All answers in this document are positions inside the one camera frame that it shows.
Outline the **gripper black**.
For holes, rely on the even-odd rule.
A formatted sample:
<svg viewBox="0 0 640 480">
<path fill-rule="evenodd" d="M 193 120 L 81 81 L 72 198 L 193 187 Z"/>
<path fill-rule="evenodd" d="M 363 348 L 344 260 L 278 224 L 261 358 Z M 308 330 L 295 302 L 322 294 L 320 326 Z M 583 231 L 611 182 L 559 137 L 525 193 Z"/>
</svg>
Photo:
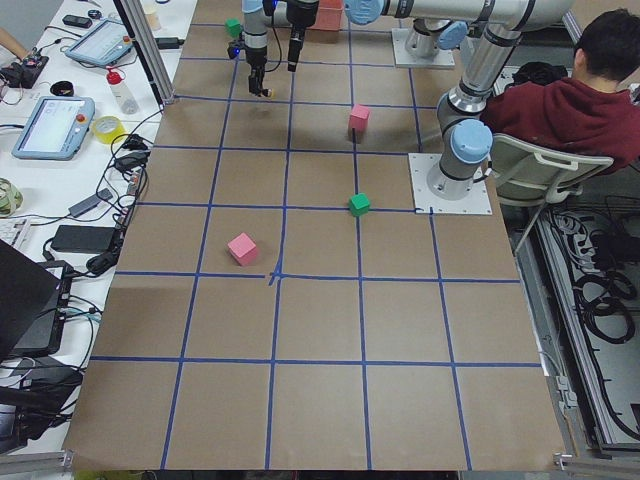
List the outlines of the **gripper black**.
<svg viewBox="0 0 640 480">
<path fill-rule="evenodd" d="M 227 47 L 227 54 L 230 59 L 235 59 L 241 51 L 245 52 L 247 63 L 251 67 L 248 76 L 249 92 L 254 96 L 263 95 L 263 79 L 267 63 L 267 46 L 251 46 L 244 40 L 232 40 Z"/>
<path fill-rule="evenodd" d="M 296 72 L 303 49 L 306 29 L 316 22 L 318 0 L 287 0 L 286 18 L 291 24 L 287 70 Z"/>
</svg>

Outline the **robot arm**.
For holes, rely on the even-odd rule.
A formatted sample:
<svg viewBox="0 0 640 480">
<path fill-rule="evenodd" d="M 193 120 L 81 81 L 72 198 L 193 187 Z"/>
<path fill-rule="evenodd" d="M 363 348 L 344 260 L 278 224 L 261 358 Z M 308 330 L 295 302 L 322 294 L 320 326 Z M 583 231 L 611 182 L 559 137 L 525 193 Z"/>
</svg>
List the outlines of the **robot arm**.
<svg viewBox="0 0 640 480">
<path fill-rule="evenodd" d="M 486 24 L 459 84 L 438 106 L 443 135 L 466 118 L 479 116 L 494 82 L 525 31 L 545 28 L 561 20 L 571 1 L 346 1 L 345 13 L 355 24 L 366 25 L 381 16 L 424 20 L 456 20 Z"/>
<path fill-rule="evenodd" d="M 365 25 L 383 15 L 385 9 L 384 1 L 339 1 L 334 9 L 327 1 L 244 1 L 244 22 L 227 25 L 232 37 L 227 53 L 231 59 L 240 52 L 245 53 L 250 67 L 249 92 L 269 98 L 272 91 L 263 86 L 265 74 L 270 71 L 267 67 L 268 28 L 290 28 L 287 69 L 294 73 L 307 30 L 333 30 L 340 26 L 343 15 L 354 24 Z M 467 33 L 468 24 L 464 21 L 414 16 L 411 28 L 392 31 L 395 63 L 404 67 L 451 68 L 451 51 L 460 45 Z"/>
</svg>

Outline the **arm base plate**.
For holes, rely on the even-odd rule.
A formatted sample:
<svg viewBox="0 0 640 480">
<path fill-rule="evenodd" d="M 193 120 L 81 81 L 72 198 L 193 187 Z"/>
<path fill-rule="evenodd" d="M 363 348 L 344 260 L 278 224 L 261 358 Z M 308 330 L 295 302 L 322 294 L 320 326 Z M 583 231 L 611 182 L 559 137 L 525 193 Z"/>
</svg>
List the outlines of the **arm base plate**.
<svg viewBox="0 0 640 480">
<path fill-rule="evenodd" d="M 409 173 L 416 214 L 491 215 L 486 182 L 476 169 L 466 180 L 453 180 L 440 169 L 441 154 L 410 153 Z"/>
<path fill-rule="evenodd" d="M 424 35 L 413 28 L 394 28 L 392 46 L 396 67 L 452 70 L 455 60 L 451 50 L 438 45 L 439 33 Z"/>
</svg>

